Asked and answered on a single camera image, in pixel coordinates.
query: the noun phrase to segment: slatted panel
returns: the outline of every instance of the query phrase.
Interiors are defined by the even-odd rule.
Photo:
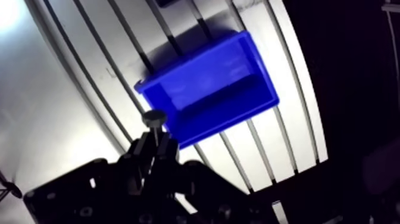
[[[280,112],[298,171],[315,166],[313,145],[293,74],[262,1],[234,1],[246,28],[252,34],[280,98]]]
[[[121,152],[124,149],[128,149],[128,147],[130,146],[130,142],[124,136],[122,130],[118,127],[117,122],[113,118],[113,116],[115,116],[113,109],[107,108],[109,107],[109,105],[106,105],[108,104],[108,102],[104,103],[101,100],[99,94],[101,96],[103,96],[103,94],[95,85],[90,74],[87,74],[88,77],[84,74],[83,69],[79,66],[77,60],[75,59],[72,50],[67,46],[64,37],[62,36],[60,31],[56,31],[57,24],[61,25],[61,23],[58,19],[53,20],[53,16],[47,9],[46,4],[49,4],[49,2],[48,1],[37,2],[40,13],[43,14],[43,17],[46,20],[45,22],[47,22],[47,25],[50,27],[49,31],[47,30],[43,31],[43,34],[48,34],[48,32],[52,32],[51,34],[53,35],[55,41],[54,44],[57,45],[63,57],[63,59],[60,60],[61,64],[64,66],[65,71],[68,73],[68,75],[76,77],[77,82],[79,83],[80,87],[82,87],[82,89],[84,90],[88,100],[91,101],[91,103],[94,106],[94,109],[98,112],[98,115],[101,117],[100,119],[102,119],[105,122],[105,124],[110,130],[110,134],[112,134],[112,137],[114,137],[115,140],[118,141],[118,144],[120,144],[121,148],[117,149],[117,151]]]
[[[145,127],[140,114],[116,78],[111,66],[88,31],[82,16],[72,1],[50,1],[93,80],[127,129],[131,138],[141,136]]]
[[[313,84],[311,83],[310,74],[299,41],[297,40],[292,22],[290,21],[288,12],[286,12],[282,0],[270,0],[270,3],[283,35],[285,36],[285,41],[287,42],[287,47],[292,55],[293,63],[298,75],[299,84],[301,84],[304,100],[307,104],[308,113],[310,115],[318,158],[320,162],[325,161],[328,159],[328,153],[326,150],[325,135],[321,123],[320,111],[318,109]]]
[[[179,153],[179,163],[184,164],[189,160],[197,160],[201,161],[200,155],[196,152],[196,149],[193,146],[185,148],[185,150],[181,150]],[[190,213],[196,213],[197,210],[193,208],[193,206],[186,201],[185,196],[182,194],[175,194],[176,199],[181,203],[181,205]]]
[[[155,69],[160,69],[177,58],[175,50],[145,1],[115,2]]]
[[[104,93],[132,138],[137,138],[146,130],[142,125],[140,113],[127,96],[121,82],[116,79],[113,70],[83,22],[82,16],[77,12],[76,6],[70,1],[52,0],[51,2],[101,92]],[[176,59],[180,52],[193,51],[209,42],[210,39],[223,36],[228,30],[239,30],[240,27],[240,21],[234,19],[234,10],[229,8],[224,0],[181,0],[167,8],[158,8],[153,0],[146,0],[146,2],[115,0],[115,5],[121,11],[122,17],[115,14],[115,7],[113,10],[110,2],[113,0],[82,0],[83,8],[130,87],[148,73],[143,57],[149,58],[150,66],[157,69]],[[201,141],[198,149],[217,173],[248,193],[249,189],[243,181],[243,176],[240,176],[241,171],[243,171],[241,174],[245,174],[245,178],[249,179],[250,188],[254,190],[271,185],[271,179],[268,177],[268,171],[259,150],[265,152],[273,173],[272,177],[275,177],[276,181],[282,181],[293,175],[288,154],[290,149],[293,149],[300,172],[315,165],[315,159],[298,86],[288,66],[288,59],[282,50],[282,43],[276,34],[271,15],[268,15],[261,1],[237,0],[235,4],[270,72],[281,99],[279,105],[281,113],[278,109],[266,111],[253,118],[254,130],[250,130],[249,123],[243,122],[226,130],[225,142],[221,138],[222,135],[214,135]],[[282,6],[278,5],[276,10],[282,10],[280,8]],[[198,24],[196,19],[200,18],[205,20],[207,27],[201,27]],[[120,23],[121,19],[126,21],[128,29],[132,31],[136,49],[135,43],[132,42],[132,35],[128,37],[125,33]],[[211,38],[205,34],[208,29]],[[296,38],[294,33],[284,32],[289,33],[285,34],[288,38]],[[299,47],[296,48],[295,44],[288,45],[291,49],[295,49],[291,51],[299,51]],[[298,63],[300,68],[305,65],[301,63],[301,61]],[[301,85],[305,83],[303,88],[308,88],[305,94],[307,104],[308,102],[312,104],[315,97],[309,77],[299,79]],[[133,93],[140,104],[146,110],[149,109],[142,96]],[[311,106],[314,107],[312,116],[315,116],[317,105],[315,103]],[[323,135],[322,129],[318,129],[317,124],[320,122],[319,114],[317,118],[312,117],[312,119],[314,129],[320,131],[318,136]],[[285,142],[286,133],[289,135],[290,144]],[[254,137],[258,137],[260,141],[255,141]],[[318,144],[324,146],[324,140],[320,138],[318,140]],[[228,151],[226,141],[232,146],[231,151]],[[320,157],[324,158],[323,153],[326,153],[326,149],[321,147],[318,150],[321,151],[321,153],[318,151]],[[232,153],[238,156],[237,160],[232,159]],[[194,147],[187,147],[181,151],[181,157],[185,158],[185,155],[187,158],[200,158]]]
[[[213,135],[199,142],[205,156],[210,161],[211,167],[219,175],[232,183],[245,193],[249,193],[248,188],[240,176],[238,168],[235,166],[228,149],[225,147],[220,135]]]
[[[191,52],[207,42],[207,38],[198,26],[187,1],[178,1],[167,8],[157,7],[157,10],[164,17],[167,26],[184,53]]]
[[[81,2],[107,50],[131,87],[131,91],[145,111],[150,110],[151,108],[143,95],[137,94],[132,89],[132,86],[145,77],[148,70],[140,59],[137,50],[129,41],[109,3],[106,0],[82,0]],[[147,130],[142,123],[142,117],[138,110],[126,111],[125,116],[132,117],[138,132]]]
[[[246,122],[230,127],[225,132],[254,191],[270,186],[271,180]]]
[[[278,132],[279,124],[274,111],[268,110],[253,117],[254,126],[270,162],[276,182],[283,181],[294,175],[290,164],[288,149],[282,133]]]
[[[195,48],[200,47],[208,42],[203,30],[201,30],[196,18],[191,14],[189,4],[191,2],[180,1],[176,4],[171,5],[168,8],[157,8],[157,10],[162,14],[165,19],[166,26],[171,29],[172,35],[176,38],[177,44],[179,46],[179,51],[189,52]],[[187,21],[176,21],[176,11],[189,10],[191,16],[185,17]],[[187,38],[197,38],[198,41],[190,43],[190,48],[187,47]],[[214,135],[205,139],[199,143],[200,149],[203,150],[205,156],[209,160],[211,167],[214,170],[224,176],[228,181],[237,186],[239,189],[249,192],[247,186],[244,184],[243,178],[240,176],[238,168],[236,168],[232,157],[230,156],[227,148],[225,147],[221,137],[219,135]]]
[[[224,36],[231,30],[239,30],[225,0],[194,0],[194,3],[213,38]]]
[[[232,32],[232,30],[239,31],[238,25],[225,1],[195,1],[194,3],[199,10],[201,18],[205,20],[210,29],[211,38],[224,36]],[[270,186],[271,180],[246,122],[226,130],[225,133],[233,147],[232,150],[235,151],[239,158],[237,162],[242,165],[244,174],[249,179],[250,187],[257,191]],[[221,147],[220,151],[226,150],[224,145],[220,144],[219,147]]]

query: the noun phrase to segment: screw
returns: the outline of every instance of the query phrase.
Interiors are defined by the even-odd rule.
[[[153,132],[155,145],[158,146],[158,133],[167,121],[167,115],[161,110],[151,110],[143,114],[142,121]]]
[[[187,224],[188,220],[184,216],[176,216],[177,224]]]
[[[28,193],[26,193],[26,196],[28,198],[32,198],[34,196],[35,192],[34,191],[29,191]]]
[[[142,214],[139,217],[139,223],[140,224],[152,224],[153,223],[153,217],[150,214]]]
[[[50,193],[47,195],[48,200],[53,200],[55,198],[55,193]]]
[[[126,153],[125,155],[124,155],[124,158],[130,158],[130,157],[132,157],[130,154],[128,154],[128,153]]]
[[[91,217],[93,214],[93,208],[92,207],[83,207],[80,211],[79,211],[79,215],[81,217]]]
[[[223,204],[219,207],[218,213],[221,214],[225,220],[230,218],[230,214],[232,213],[232,209],[227,204]]]

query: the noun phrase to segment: metal slat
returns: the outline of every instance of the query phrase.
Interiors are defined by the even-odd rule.
[[[167,8],[156,6],[154,0],[148,1],[152,1],[149,5],[154,6],[153,11],[163,17],[165,26],[169,28],[182,53],[194,51],[208,42],[187,1],[178,1]]]
[[[88,84],[90,85],[89,88],[86,88],[85,85],[82,84],[82,81],[79,79],[79,77],[77,77],[77,74],[73,71],[73,68],[71,67],[70,63],[68,63],[65,55],[63,54],[60,48],[60,44],[57,42],[57,39],[55,38],[56,35],[51,32],[50,29],[51,25],[49,24],[49,21],[46,20],[46,18],[44,17],[45,10],[41,9],[40,5],[38,5],[34,1],[27,1],[27,6],[30,9],[30,12],[34,18],[34,21],[36,22],[36,25],[39,28],[39,31],[42,33],[45,40],[49,42],[51,48],[54,50],[54,53],[57,55],[57,58],[59,59],[62,67],[67,72],[72,82],[76,85],[76,88],[80,92],[80,95],[84,99],[87,106],[90,108],[91,112],[93,112],[94,116],[99,122],[99,125],[102,127],[107,137],[113,143],[117,152],[119,154],[124,153],[124,147],[122,146],[121,142],[124,142],[124,140],[126,141],[127,139],[124,140],[118,139],[118,136],[114,133],[114,130],[119,128],[122,134],[125,135],[125,137],[127,137],[128,134],[126,130],[124,130],[124,127],[119,121],[119,119],[116,117],[115,112],[112,110],[108,102],[105,100],[103,94],[100,92],[100,90],[94,83],[92,77],[88,73],[86,67],[83,65],[80,57],[77,55],[77,52],[75,51],[67,34],[65,33],[61,23],[58,21],[57,16],[52,10],[49,2],[43,1],[43,3],[50,7],[49,9],[51,12],[50,17],[52,17],[53,22],[55,23],[55,26],[57,27],[57,30],[61,35],[60,39],[64,40],[65,43],[68,45],[67,48],[71,51],[73,57],[78,62],[80,69],[84,73],[84,76],[86,78],[86,80],[85,79],[84,80],[89,82]]]
[[[193,4],[193,2],[184,2],[184,3],[178,3],[178,4],[174,4],[170,7],[168,7],[168,10],[166,9],[161,9],[158,8],[153,2],[149,2],[149,6],[152,9],[153,13],[156,15],[156,17],[158,17],[158,21],[162,21],[161,25],[164,26],[164,31],[165,34],[168,36],[169,35],[169,30],[171,31],[171,34],[173,32],[175,33],[181,33],[181,35],[185,36],[186,34],[182,34],[182,33],[188,33],[188,30],[191,30],[189,32],[190,35],[193,35],[193,30],[195,31],[195,33],[197,33],[197,35],[201,34],[198,33],[198,28],[199,25],[197,24],[196,21],[198,20],[202,20],[202,16],[201,15],[197,15],[197,18],[192,15],[189,17],[189,19],[184,22],[184,23],[176,23],[172,18],[173,16],[176,16],[174,13],[174,15],[170,15],[172,12],[176,12],[176,11],[180,11],[182,14],[187,14],[190,12],[193,12],[193,10],[195,12],[197,12],[197,7],[196,5],[192,5],[190,6],[190,4]],[[206,39],[204,39],[204,41],[202,42],[195,42],[194,45],[190,46],[190,48],[186,48],[185,49],[185,45],[186,43],[186,39],[175,39],[175,36],[171,36],[169,37],[170,41],[176,41],[177,45],[179,46],[178,49],[176,49],[176,52],[179,54],[179,52],[188,52],[192,49],[198,48],[201,45],[205,44],[207,42]],[[221,138],[218,135],[214,135],[212,137],[209,137],[208,139],[206,139],[204,142],[220,142],[222,143]],[[206,155],[206,152],[204,151],[205,148],[202,147],[201,145],[203,144],[195,144],[195,148],[198,150],[198,152],[200,153],[200,155],[202,156],[203,160],[206,161],[206,164],[209,164],[211,167],[213,167],[215,169],[216,172],[222,172],[222,173],[227,173],[227,172],[231,172],[232,171],[232,166],[219,166],[220,164],[235,164],[237,165],[237,170],[239,171],[239,173],[241,173],[242,176],[244,176],[244,178],[246,178],[244,171],[242,171],[243,169],[240,167],[240,162],[239,161],[232,161],[232,159],[235,160],[235,158],[231,158],[229,156],[229,154],[226,154],[225,157],[223,158],[218,158],[218,162],[217,163],[213,163],[213,158],[215,157],[214,154],[208,154],[208,156]],[[222,150],[226,150],[226,148],[224,147],[224,144],[217,144],[220,147],[223,147]],[[238,177],[240,177],[240,175],[235,175],[234,179],[229,179],[230,182],[233,182],[236,184],[236,186],[240,186],[240,183],[243,183],[243,180],[238,180]]]
[[[162,17],[159,17],[160,21],[157,20],[145,1],[115,0],[115,3],[155,69],[160,69],[177,58],[173,48],[177,43],[169,28]]]
[[[197,17],[201,17],[202,19],[204,18],[206,20],[207,26],[213,28],[210,29],[211,36],[209,36],[209,39],[213,39],[214,36],[226,35],[228,33],[231,33],[232,30],[239,30],[237,24],[235,23],[235,20],[230,15],[230,10],[228,8],[228,5],[224,1],[196,1],[196,5],[197,5],[196,9],[199,10],[198,13],[201,14],[198,15]],[[218,18],[218,26],[215,26],[215,15],[217,15]],[[259,142],[257,131],[255,130],[252,131],[251,129],[249,129],[249,127],[245,125],[238,125],[238,126],[240,127],[239,128],[240,131],[244,133],[244,135],[241,136],[239,141],[237,141],[235,138],[237,136],[232,138],[231,136],[232,132],[228,132],[228,130],[226,130],[225,133],[222,133],[221,137],[223,137],[223,140],[224,142],[226,142],[227,146],[232,146],[232,148],[228,147],[228,150],[230,150],[231,155],[239,155],[237,158],[235,156],[232,156],[232,159],[237,165],[239,173],[245,180],[247,186],[250,189],[254,190],[263,189],[269,186],[269,184],[271,183],[271,181],[268,181],[267,184],[265,184],[263,182],[264,179],[268,179],[268,176],[271,179],[274,179],[273,173],[270,169],[269,161],[266,157],[263,157],[263,155],[265,154],[263,154],[264,152],[264,150],[262,149],[263,146]],[[252,175],[254,173],[254,170],[256,169],[258,170],[257,174],[259,178],[253,178],[253,179],[249,178],[249,175]]]
[[[145,128],[141,122],[138,123],[140,114],[120,81],[112,73],[110,65],[88,31],[73,2],[50,1],[50,3],[83,64],[92,75],[93,81],[103,93],[110,107],[115,111],[116,116],[121,120],[131,138],[140,136]]]
[[[89,31],[91,32],[91,34],[95,38],[96,43],[99,45],[101,52],[104,54],[106,60],[110,64],[113,72],[115,73],[115,76],[121,82],[122,87],[127,92],[130,100],[135,105],[136,109],[139,110],[140,114],[143,114],[145,112],[145,110],[143,109],[142,105],[139,103],[138,99],[134,95],[131,87],[129,86],[129,84],[126,81],[126,78],[122,74],[120,68],[115,63],[115,61],[114,61],[113,57],[111,56],[109,50],[105,46],[105,44],[104,44],[103,40],[101,39],[101,37],[99,36],[99,34],[98,34],[96,28],[94,27],[91,19],[89,18],[88,14],[86,13],[86,10],[83,8],[82,3],[80,2],[80,0],[73,0],[73,1],[74,1],[75,5],[76,5],[80,15],[83,17],[83,20],[85,21],[85,24],[87,25],[87,28],[89,29]]]
[[[325,161],[328,159],[328,154],[320,111],[318,109],[317,99],[315,98],[307,64],[305,63],[295,30],[290,22],[288,12],[286,12],[282,0],[265,0],[265,4],[267,9],[271,8],[271,12],[276,18],[276,26],[280,27],[280,31],[277,32],[277,34],[280,36],[281,42],[283,43],[283,49],[285,50],[289,65],[291,66],[293,78],[295,79],[300,99],[304,106],[303,110],[311,136],[315,159],[319,162]]]
[[[99,88],[99,86],[97,86],[93,78],[94,76],[92,76],[92,74],[89,74],[89,72],[85,73],[85,70],[81,69],[83,61],[76,51],[74,53],[71,50],[72,48],[74,48],[74,46],[70,42],[70,39],[67,36],[65,29],[63,28],[54,10],[52,8],[51,10],[48,9],[47,6],[51,7],[50,2],[48,0],[28,0],[27,4],[28,6],[37,6],[37,13],[43,15],[44,23],[48,26],[49,30],[49,32],[45,32],[42,34],[51,35],[54,37],[54,43],[52,43],[52,41],[50,41],[51,39],[49,39],[49,44],[58,46],[60,51],[58,52],[57,49],[54,48],[55,53],[58,56],[61,64],[63,64],[63,67],[66,69],[66,72],[70,74],[70,76],[74,76],[76,78],[76,81],[79,82],[83,91],[85,92],[85,94],[87,94],[88,100],[90,100],[93,104],[93,109],[95,109],[98,112],[98,115],[101,116],[101,118],[104,120],[105,124],[118,140],[118,143],[122,146],[122,148],[124,150],[127,150],[130,142],[121,131],[123,130],[123,128],[121,128],[121,124],[118,124],[118,121],[116,121],[115,119],[116,117],[114,117],[113,115],[115,114],[114,109],[104,97],[104,92],[101,91],[101,88]]]
[[[283,181],[294,175],[290,163],[285,140],[279,130],[273,110],[268,110],[253,117],[254,126],[257,130],[264,152],[269,159],[272,172],[276,182]]]
[[[225,133],[232,143],[233,149],[254,191],[259,191],[272,185],[272,181],[268,177],[268,171],[246,122],[228,128]]]
[[[220,135],[213,135],[198,143],[205,156],[210,161],[214,171],[224,177],[243,192],[249,194],[249,189],[241,177],[235,162],[231,158],[228,149],[225,147]]]
[[[236,12],[236,9],[233,8],[235,6],[232,5],[232,2],[225,1],[225,0],[219,0],[219,1],[201,0],[201,1],[196,1],[196,4],[198,5],[198,8],[199,8],[200,13],[202,14],[203,18],[206,20],[207,25],[215,28],[215,29],[211,29],[212,35],[216,35],[216,36],[223,35],[224,34],[223,32],[227,33],[227,32],[230,32],[230,30],[240,31],[240,30],[244,29],[244,25],[242,25],[242,22],[239,18],[239,15]],[[264,162],[265,168],[267,169],[267,173],[268,173],[271,181],[275,182],[276,180],[274,177],[274,172],[272,171],[272,168],[270,165],[270,160],[271,161],[274,161],[274,160],[290,161],[289,156],[288,156],[288,150],[290,152],[291,147],[289,144],[285,143],[285,138],[282,138],[282,136],[280,135],[281,133],[282,133],[282,135],[285,135],[285,133],[286,133],[285,130],[283,132],[281,132],[281,127],[279,125],[276,125],[276,126],[268,125],[271,122],[273,122],[274,124],[277,124],[277,118],[275,118],[275,115],[269,111],[263,112],[262,114],[265,114],[265,115],[259,116],[259,118],[257,119],[257,127],[259,127],[261,129],[263,136],[258,135],[257,128],[253,125],[252,120],[248,120],[247,123],[250,128],[252,137],[256,143],[257,149],[262,158],[262,161]],[[266,135],[265,129],[263,128],[264,126],[268,126],[269,128],[271,128],[269,130],[269,133],[272,133],[272,135],[268,135],[268,134]],[[276,143],[279,143],[278,148],[281,149],[281,151],[278,151],[279,153],[276,153],[276,151],[274,149],[270,149],[271,147],[275,147]],[[268,159],[268,156],[265,154],[265,149],[273,152],[273,153],[269,153],[269,156],[270,156],[269,159]],[[296,167],[294,162],[293,162],[292,166],[290,165],[290,162],[275,164],[274,169],[278,173],[278,176],[279,176],[277,181],[282,181],[284,179],[291,177],[293,175],[292,167]]]
[[[140,51],[141,46],[134,39],[129,38],[129,34],[109,2],[106,0],[75,0],[75,2],[81,15],[84,19],[86,18],[85,23],[96,43],[112,65],[112,71],[123,84],[130,99],[135,101],[137,110],[127,111],[127,113],[131,114],[137,129],[147,130],[142,124],[141,114],[150,110],[150,106],[143,95],[133,89],[133,86],[149,74],[149,69],[152,70],[151,64],[148,64],[148,58]]]
[[[299,172],[315,166],[315,158],[307,121],[274,24],[262,1],[234,1],[246,28],[264,60],[280,97],[282,115]]]
[[[197,160],[204,163],[201,156],[197,153],[197,150],[193,147],[186,147],[185,150],[179,152],[179,163],[184,164],[189,160]],[[190,214],[196,213],[197,210],[185,199],[183,194],[175,194],[176,200],[189,212]]]

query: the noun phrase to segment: blue plastic bin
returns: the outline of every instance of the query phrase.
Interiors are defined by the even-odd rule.
[[[189,54],[135,89],[168,115],[166,128],[181,148],[279,103],[257,48],[246,31]]]

